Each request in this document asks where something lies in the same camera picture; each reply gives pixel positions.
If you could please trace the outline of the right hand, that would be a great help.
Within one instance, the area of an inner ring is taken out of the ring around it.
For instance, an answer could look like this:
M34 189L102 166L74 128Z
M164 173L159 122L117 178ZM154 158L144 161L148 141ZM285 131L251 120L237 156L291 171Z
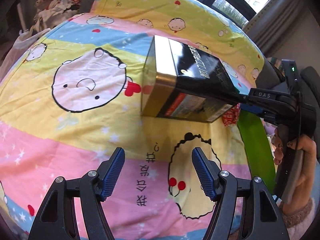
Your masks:
M303 210L309 202L315 177L317 146L307 135L301 135L298 139L288 142L287 147L304 151L303 167L291 203L283 204L282 208L283 214L291 216Z

